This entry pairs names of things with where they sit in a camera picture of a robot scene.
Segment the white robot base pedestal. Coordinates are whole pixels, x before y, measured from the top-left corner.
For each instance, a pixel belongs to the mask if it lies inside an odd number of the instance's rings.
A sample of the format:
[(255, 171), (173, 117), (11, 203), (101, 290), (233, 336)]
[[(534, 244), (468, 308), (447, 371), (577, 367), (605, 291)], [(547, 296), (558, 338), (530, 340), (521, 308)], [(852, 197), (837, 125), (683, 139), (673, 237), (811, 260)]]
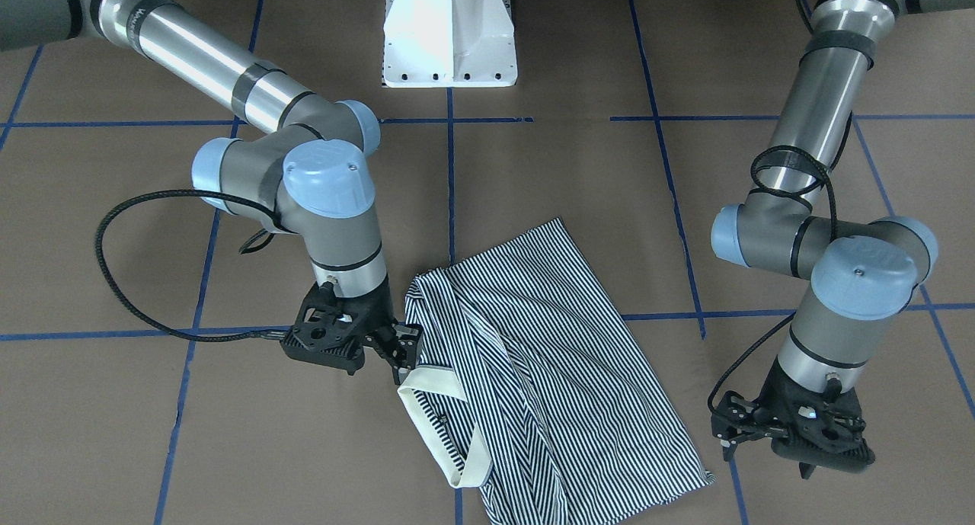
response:
[(519, 78), (512, 0), (385, 0), (390, 88), (507, 88)]

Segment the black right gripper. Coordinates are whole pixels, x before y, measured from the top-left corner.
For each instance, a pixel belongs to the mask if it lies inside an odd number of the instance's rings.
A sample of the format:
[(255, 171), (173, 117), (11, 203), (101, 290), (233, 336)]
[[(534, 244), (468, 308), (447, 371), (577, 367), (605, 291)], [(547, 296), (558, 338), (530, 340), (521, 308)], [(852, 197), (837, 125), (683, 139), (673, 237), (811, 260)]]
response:
[[(304, 296), (302, 303), (326, 303), (331, 306), (342, 306), (346, 311), (359, 314), (361, 326), (358, 340), (362, 341), (366, 335), (375, 333), (380, 328), (390, 328), (395, 323), (392, 306), (392, 296), (388, 278), (366, 295), (357, 297), (339, 297), (335, 293), (335, 286), (330, 282), (314, 285)], [(387, 351), (387, 361), (392, 369), (392, 379), (395, 386), (403, 385), (407, 376), (417, 365), (417, 355), (421, 343), (424, 327), (418, 324), (395, 325), (391, 348)]]

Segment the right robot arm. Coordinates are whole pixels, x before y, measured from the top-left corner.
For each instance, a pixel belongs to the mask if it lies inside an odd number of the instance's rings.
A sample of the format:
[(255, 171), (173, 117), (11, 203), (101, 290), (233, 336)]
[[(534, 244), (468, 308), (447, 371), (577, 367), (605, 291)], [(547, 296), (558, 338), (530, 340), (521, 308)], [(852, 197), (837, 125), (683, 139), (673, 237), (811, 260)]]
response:
[[(2, 0), (3, 50), (86, 36), (133, 50), (264, 133), (254, 142), (210, 140), (195, 155), (192, 188), (146, 193), (109, 210), (95, 230), (95, 260), (122, 306), (182, 340), (263, 338), (279, 342), (289, 358), (346, 373), (362, 368), (370, 347), (401, 385), (417, 365), (422, 328), (401, 325), (393, 309), (368, 167), (380, 126), (368, 106), (322, 98), (173, 0)], [(108, 227), (135, 205), (177, 197), (258, 222), (243, 254), (275, 235), (302, 237), (315, 282), (292, 326), (193, 335), (163, 325), (124, 295), (102, 248)]]

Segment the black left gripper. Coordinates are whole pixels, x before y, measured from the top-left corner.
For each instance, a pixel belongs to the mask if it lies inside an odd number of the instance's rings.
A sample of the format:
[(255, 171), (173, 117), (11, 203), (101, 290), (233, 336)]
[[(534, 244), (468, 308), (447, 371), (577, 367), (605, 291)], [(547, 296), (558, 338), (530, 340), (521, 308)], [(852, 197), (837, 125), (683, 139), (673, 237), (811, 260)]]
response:
[[(774, 361), (758, 402), (727, 391), (711, 411), (711, 434), (730, 463), (745, 442), (774, 439), (776, 453), (864, 453), (866, 421), (854, 389), (832, 400), (794, 382)], [(811, 479), (814, 463), (800, 462), (800, 477)]]

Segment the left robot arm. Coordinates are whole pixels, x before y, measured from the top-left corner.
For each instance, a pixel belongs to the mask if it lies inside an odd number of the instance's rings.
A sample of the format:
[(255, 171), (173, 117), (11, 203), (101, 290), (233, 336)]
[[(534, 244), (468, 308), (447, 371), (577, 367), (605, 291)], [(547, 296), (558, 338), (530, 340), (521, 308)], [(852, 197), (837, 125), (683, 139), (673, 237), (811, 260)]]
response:
[(853, 125), (853, 106), (878, 44), (907, 14), (970, 10), (973, 0), (817, 0), (798, 5), (809, 40), (769, 146), (750, 167), (752, 188), (724, 206), (711, 250), (741, 267), (807, 280), (798, 308), (770, 328), (784, 333), (758, 397), (708, 396), (722, 458), (770, 440), (803, 479), (818, 467), (860, 473), (873, 465), (855, 390), (894, 317), (930, 278), (937, 238), (923, 222), (838, 217), (832, 173)]

